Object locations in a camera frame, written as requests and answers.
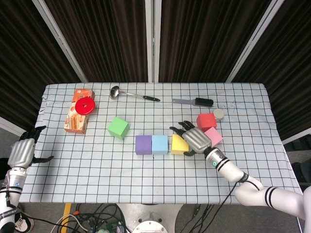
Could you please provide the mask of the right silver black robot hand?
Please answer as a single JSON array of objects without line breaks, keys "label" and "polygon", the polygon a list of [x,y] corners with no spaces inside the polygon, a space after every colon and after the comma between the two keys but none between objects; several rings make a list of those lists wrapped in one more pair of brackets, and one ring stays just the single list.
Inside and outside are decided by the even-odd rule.
[{"label": "right silver black robot hand", "polygon": [[171,126],[170,129],[188,143],[190,151],[186,151],[183,154],[188,157],[194,156],[195,154],[203,154],[206,159],[208,154],[212,151],[212,142],[208,136],[187,120],[178,122],[178,124],[181,125],[183,129],[178,129],[174,126]]}]

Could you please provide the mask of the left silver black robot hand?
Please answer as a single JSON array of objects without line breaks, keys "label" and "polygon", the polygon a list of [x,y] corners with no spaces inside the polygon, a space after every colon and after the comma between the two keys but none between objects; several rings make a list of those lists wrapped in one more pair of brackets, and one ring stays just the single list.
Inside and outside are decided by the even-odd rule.
[{"label": "left silver black robot hand", "polygon": [[35,157],[36,143],[39,139],[40,133],[45,128],[46,126],[35,127],[24,132],[20,136],[19,140],[13,144],[8,159],[8,165],[10,168],[21,167],[27,169],[32,164],[47,163],[54,158],[54,156],[49,156],[48,158]]}]

